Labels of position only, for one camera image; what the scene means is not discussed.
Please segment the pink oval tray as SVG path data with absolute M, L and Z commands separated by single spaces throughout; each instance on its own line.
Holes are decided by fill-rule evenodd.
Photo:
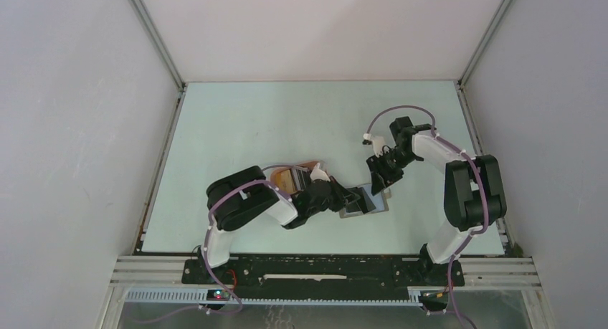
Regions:
M 297 168 L 297 167 L 301 167 L 301 168 L 309 168 L 311 171 L 314 167 L 315 164 L 320 163 L 321 164 L 321 168 L 324 169 L 325 167 L 323 166 L 323 162 L 322 161 L 308 161 L 305 163 L 300 163 L 300 164 L 295 164 L 295 165 L 283 165 L 283 166 L 271 166 L 267 169 L 267 171 L 270 172 L 270 181 L 275 184 L 275 174 L 278 171 L 282 171 L 285 169 L 292 169 L 292 168 Z

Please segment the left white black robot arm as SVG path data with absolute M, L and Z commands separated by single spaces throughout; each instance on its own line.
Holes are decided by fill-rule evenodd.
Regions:
M 209 283 L 221 282 L 234 233 L 262 214 L 285 229 L 296 229 L 324 211 L 368 214 L 378 209 L 362 186 L 346 188 L 320 161 L 252 166 L 212 183 L 206 190 L 209 225 L 199 249 L 199 274 Z

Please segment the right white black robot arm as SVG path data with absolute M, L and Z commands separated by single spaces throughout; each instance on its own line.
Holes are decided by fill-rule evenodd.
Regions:
M 395 145 L 383 137 L 364 133 L 364 144 L 373 148 L 366 164 L 371 173 L 371 192 L 381 193 L 404 176 L 415 161 L 433 165 L 444 176 L 445 221 L 421 251 L 418 278 L 434 285 L 446 274 L 445 264 L 456 260 L 467 243 L 505 216 L 506 200 L 498 160 L 492 155 L 469 156 L 441 138 L 431 124 L 414 125 L 408 117 L 389 126 Z

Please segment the grey card holder wallet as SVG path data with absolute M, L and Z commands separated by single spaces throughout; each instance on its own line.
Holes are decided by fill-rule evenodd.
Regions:
M 371 193 L 371 184 L 365 183 L 347 188 L 347 190 L 358 195 L 359 199 L 339 211 L 338 215 L 341 219 L 378 214 L 389 210 L 388 200 L 391 198 L 389 189 L 373 195 Z

